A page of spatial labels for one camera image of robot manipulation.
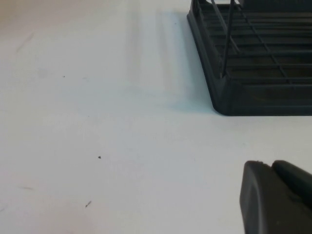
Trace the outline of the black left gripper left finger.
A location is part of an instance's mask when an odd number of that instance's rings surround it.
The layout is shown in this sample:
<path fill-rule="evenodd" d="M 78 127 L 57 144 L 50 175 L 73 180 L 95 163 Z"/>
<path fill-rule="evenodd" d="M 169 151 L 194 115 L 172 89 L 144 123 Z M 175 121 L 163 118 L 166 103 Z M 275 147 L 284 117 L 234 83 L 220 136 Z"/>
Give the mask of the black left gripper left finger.
<path fill-rule="evenodd" d="M 310 234 L 312 209 L 260 161 L 244 165 L 240 208 L 247 234 Z"/>

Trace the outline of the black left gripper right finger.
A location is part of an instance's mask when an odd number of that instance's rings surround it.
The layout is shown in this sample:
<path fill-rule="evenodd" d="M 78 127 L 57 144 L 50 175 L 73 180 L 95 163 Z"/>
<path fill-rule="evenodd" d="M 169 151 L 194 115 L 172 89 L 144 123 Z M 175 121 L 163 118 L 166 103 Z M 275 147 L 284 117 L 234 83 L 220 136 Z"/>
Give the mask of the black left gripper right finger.
<path fill-rule="evenodd" d="M 302 202 L 311 209 L 312 175 L 284 160 L 276 160 L 272 164 L 272 168 L 289 189 L 298 195 Z"/>

